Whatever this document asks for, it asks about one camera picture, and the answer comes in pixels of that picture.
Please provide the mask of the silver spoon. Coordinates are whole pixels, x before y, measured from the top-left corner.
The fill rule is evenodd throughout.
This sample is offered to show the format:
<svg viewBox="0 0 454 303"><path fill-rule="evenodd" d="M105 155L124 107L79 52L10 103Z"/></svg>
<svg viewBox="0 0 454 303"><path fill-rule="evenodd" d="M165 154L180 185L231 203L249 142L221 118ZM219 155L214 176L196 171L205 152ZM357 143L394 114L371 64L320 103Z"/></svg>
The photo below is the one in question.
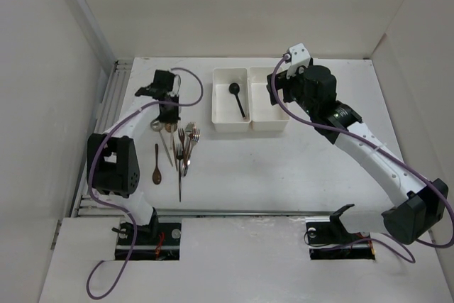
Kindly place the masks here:
<svg viewBox="0 0 454 303"><path fill-rule="evenodd" d="M164 147L164 150L165 150L165 153L167 155L167 159L169 160L171 166L173 166L173 161L172 161L172 158L170 156L170 151L167 147L167 144L165 142L165 139L164 139L164 136L162 134L162 130L164 129L164 124L161 123L159 120L153 120L151 123L150 123L150 127L151 129L154 131L154 132L157 132L160 136L160 139L162 141L162 144L163 144L163 147Z"/></svg>

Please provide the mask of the silver fork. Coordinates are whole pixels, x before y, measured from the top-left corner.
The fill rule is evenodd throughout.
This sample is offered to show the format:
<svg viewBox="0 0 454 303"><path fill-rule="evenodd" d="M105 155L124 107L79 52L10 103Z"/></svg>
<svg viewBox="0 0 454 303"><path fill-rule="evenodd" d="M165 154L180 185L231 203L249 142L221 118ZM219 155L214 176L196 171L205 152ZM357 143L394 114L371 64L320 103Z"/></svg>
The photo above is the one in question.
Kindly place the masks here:
<svg viewBox="0 0 454 303"><path fill-rule="evenodd" d="M184 129L184 157L185 157L185 154L186 154L186 149L187 149L187 146L188 146L188 143L189 143L189 134L192 132L192 129L193 128L196 128L196 124L195 122L189 122L186 126L186 128Z"/></svg>

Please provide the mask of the copper fork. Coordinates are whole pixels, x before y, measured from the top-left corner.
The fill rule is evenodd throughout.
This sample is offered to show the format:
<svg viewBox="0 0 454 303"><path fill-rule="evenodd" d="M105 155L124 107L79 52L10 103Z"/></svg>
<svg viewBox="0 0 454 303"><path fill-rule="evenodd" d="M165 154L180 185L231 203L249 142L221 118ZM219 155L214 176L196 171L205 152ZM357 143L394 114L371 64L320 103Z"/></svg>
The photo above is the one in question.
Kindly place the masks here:
<svg viewBox="0 0 454 303"><path fill-rule="evenodd" d="M188 173L189 169L189 164L190 164L190 157L192 154L192 151L194 147L197 145L199 142L200 138L200 129L199 128L193 128L192 132L189 134L189 143L186 149L186 154L184 157L184 169L183 169L183 176L185 177Z"/></svg>

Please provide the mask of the black metal fork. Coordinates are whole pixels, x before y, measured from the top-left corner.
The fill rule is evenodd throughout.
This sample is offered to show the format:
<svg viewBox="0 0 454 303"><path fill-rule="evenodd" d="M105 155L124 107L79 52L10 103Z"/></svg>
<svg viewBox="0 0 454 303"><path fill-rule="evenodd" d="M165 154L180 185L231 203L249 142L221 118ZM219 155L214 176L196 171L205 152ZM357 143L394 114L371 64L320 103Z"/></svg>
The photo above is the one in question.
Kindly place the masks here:
<svg viewBox="0 0 454 303"><path fill-rule="evenodd" d="M180 143L176 145L176 157L177 157L177 164L178 164L178 191L179 191L179 202L182 201L182 166L184 161L184 149Z"/></svg>

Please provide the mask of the black spoon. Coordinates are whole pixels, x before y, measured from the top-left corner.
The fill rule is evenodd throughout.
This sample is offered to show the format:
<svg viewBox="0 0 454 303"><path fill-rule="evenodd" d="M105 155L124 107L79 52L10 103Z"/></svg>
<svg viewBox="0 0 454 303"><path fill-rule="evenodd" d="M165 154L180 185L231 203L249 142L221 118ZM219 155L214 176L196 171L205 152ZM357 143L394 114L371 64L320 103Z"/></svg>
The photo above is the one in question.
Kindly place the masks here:
<svg viewBox="0 0 454 303"><path fill-rule="evenodd" d="M232 95L235 97L242 118L243 118L243 119L246 119L246 115L245 115L243 106L242 106L242 104L241 104L240 98L239 98L239 92L240 92L240 86L239 86L239 84L236 83L236 82L231 83L231 84L229 85L229 87L228 87L228 90L229 90L229 93L232 94Z"/></svg>

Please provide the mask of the brown wooden spoon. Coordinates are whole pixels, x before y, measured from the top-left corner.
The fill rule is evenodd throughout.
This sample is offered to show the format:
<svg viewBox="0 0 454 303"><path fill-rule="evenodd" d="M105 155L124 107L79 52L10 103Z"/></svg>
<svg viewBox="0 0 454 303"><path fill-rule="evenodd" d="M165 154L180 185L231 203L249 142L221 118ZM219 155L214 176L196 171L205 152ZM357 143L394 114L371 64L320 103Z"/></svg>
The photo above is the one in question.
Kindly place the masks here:
<svg viewBox="0 0 454 303"><path fill-rule="evenodd" d="M159 145L155 144L155 167L152 174L153 184L159 185L162 181L162 174L159 169Z"/></svg>

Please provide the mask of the copper spoon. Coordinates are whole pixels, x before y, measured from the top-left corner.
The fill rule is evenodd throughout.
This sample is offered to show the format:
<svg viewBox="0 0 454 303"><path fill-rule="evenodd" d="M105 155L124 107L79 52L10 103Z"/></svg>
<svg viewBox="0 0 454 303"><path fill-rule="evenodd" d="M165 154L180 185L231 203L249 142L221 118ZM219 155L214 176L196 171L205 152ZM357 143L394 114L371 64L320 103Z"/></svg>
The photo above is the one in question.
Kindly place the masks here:
<svg viewBox="0 0 454 303"><path fill-rule="evenodd" d="M169 148L170 148L170 150L173 150L174 146L175 146L175 131L177 130L177 124L176 123L166 123L164 128L170 135Z"/></svg>

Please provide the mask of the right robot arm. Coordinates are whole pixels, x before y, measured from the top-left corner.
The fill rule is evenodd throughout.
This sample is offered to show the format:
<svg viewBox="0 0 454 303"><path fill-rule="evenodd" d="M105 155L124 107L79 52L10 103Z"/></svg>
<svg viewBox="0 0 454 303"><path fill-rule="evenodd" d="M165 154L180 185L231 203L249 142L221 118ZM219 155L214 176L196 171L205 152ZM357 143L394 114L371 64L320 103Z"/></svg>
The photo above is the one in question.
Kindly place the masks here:
<svg viewBox="0 0 454 303"><path fill-rule="evenodd" d="M337 80L321 65L303 65L295 71L273 70L267 76L270 102L284 108L297 103L309 116L296 120L315 130L349 155L388 196L388 209L356 211L344 204L328 221L312 228L326 243L349 243L357 233L385 233L410 245L437 224L444 214L453 215L447 200L448 186L441 179L427 180L397 158L368 128L360 114L336 98Z"/></svg>

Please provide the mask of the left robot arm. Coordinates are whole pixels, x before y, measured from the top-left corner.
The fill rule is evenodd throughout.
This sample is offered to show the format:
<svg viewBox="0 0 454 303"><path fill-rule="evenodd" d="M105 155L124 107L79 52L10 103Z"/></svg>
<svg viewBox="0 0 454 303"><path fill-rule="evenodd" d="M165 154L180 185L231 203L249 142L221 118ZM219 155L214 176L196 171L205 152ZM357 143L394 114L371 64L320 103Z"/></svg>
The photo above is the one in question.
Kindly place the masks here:
<svg viewBox="0 0 454 303"><path fill-rule="evenodd" d="M139 188L140 166L135 143L152 121L174 121L178 114L181 77L156 70L153 81L140 87L123 115L103 133L87 141L87 184L94 201L125 214L135 223L140 242L154 242L159 227L152 222L154 208Z"/></svg>

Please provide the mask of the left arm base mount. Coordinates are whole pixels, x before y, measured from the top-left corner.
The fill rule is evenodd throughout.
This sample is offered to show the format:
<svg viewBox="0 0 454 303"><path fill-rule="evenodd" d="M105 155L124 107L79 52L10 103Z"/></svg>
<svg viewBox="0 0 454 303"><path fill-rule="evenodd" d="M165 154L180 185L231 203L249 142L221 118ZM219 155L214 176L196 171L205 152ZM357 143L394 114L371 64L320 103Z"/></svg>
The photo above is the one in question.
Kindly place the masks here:
<svg viewBox="0 0 454 303"><path fill-rule="evenodd" d="M133 226L123 222L111 230L117 235L115 260L125 260L133 241ZM177 222L160 222L153 232L140 226L130 260L179 260L181 235L182 224Z"/></svg>

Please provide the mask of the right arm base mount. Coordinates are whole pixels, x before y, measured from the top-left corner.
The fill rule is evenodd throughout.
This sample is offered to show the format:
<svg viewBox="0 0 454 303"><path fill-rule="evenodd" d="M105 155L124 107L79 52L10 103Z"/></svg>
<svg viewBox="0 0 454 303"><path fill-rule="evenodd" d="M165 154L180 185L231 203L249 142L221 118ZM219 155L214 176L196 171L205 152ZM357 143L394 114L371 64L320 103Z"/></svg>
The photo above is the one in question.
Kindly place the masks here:
<svg viewBox="0 0 454 303"><path fill-rule="evenodd" d="M305 219L304 242L309 247L310 260L375 260L370 237L360 233L349 233L340 221L341 215L353 207L348 204L329 216L310 216Z"/></svg>

